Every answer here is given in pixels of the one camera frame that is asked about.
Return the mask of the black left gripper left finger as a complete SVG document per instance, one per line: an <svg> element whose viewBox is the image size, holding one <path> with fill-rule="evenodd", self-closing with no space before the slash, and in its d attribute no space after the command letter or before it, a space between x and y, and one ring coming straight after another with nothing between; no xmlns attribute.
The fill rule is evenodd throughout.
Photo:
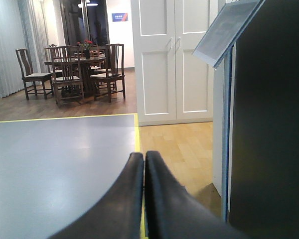
<svg viewBox="0 0 299 239"><path fill-rule="evenodd" d="M106 194L76 221L51 239L138 239L143 203L144 159L130 154Z"/></svg>

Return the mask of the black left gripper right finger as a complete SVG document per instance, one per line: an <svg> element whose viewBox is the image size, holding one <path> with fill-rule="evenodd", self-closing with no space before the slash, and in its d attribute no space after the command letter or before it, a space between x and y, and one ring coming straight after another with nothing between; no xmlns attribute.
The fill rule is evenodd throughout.
<svg viewBox="0 0 299 239"><path fill-rule="evenodd" d="M146 153L145 210L151 239L245 239L175 179L157 151Z"/></svg>

